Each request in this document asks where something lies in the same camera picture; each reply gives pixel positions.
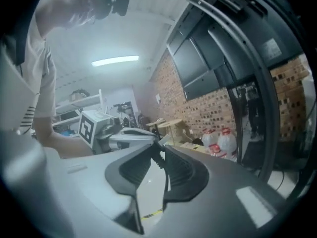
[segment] brick wall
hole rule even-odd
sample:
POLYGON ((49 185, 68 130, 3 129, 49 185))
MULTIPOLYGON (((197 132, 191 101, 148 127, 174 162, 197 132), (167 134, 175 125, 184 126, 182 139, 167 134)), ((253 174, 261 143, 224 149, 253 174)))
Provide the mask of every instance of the brick wall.
MULTIPOLYGON (((306 117, 304 91, 301 79, 309 73, 299 58, 271 71, 281 115, 281 137, 291 138, 293 131, 304 127, 306 117)), ((227 90, 222 88, 191 101, 186 101, 173 59, 168 51, 161 58, 150 82, 134 88, 136 102, 143 115, 155 121, 181 118, 193 130, 194 136, 202 135, 204 128, 229 127, 235 133, 235 120, 227 90), (156 102, 159 94, 161 103, 156 102)))

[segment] shirt sleeve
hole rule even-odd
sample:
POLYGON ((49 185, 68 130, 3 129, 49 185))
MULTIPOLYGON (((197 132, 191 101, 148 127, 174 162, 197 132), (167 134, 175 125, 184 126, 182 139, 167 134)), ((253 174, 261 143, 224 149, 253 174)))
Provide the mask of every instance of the shirt sleeve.
POLYGON ((46 48, 45 62, 41 80, 40 95, 34 117, 53 117, 55 112, 56 68, 49 48, 46 48))

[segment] black mat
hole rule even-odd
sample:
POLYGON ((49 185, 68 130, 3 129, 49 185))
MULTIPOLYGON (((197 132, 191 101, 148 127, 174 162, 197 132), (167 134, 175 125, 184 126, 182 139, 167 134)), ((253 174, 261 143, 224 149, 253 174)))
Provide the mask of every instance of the black mat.
MULTIPOLYGON (((293 142, 279 142, 275 156, 273 170, 299 171, 304 168, 307 159, 293 157, 293 142)), ((264 162, 265 143, 249 142, 242 165, 246 168, 261 168, 264 162)))

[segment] neck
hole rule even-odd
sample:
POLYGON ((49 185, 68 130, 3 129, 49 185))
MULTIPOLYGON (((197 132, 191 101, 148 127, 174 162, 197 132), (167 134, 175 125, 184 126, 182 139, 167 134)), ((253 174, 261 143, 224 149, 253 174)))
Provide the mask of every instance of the neck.
POLYGON ((43 39, 46 38, 47 34, 53 30, 53 28, 57 27, 56 18, 57 14, 54 12, 51 0, 36 9, 35 19, 43 39))

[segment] yellow and black tape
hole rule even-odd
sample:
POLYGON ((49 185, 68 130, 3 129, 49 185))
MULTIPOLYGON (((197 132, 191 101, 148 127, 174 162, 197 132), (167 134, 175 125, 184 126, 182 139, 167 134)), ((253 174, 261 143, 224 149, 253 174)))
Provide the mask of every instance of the yellow and black tape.
POLYGON ((156 214, 162 213, 162 212, 163 212, 163 209, 159 209, 158 211, 156 211, 156 212, 154 212, 152 214, 149 214, 149 215, 146 215, 146 216, 142 217, 141 220, 146 220, 146 219, 148 219, 148 218, 150 218, 150 217, 152 217, 152 216, 154 216, 156 214))

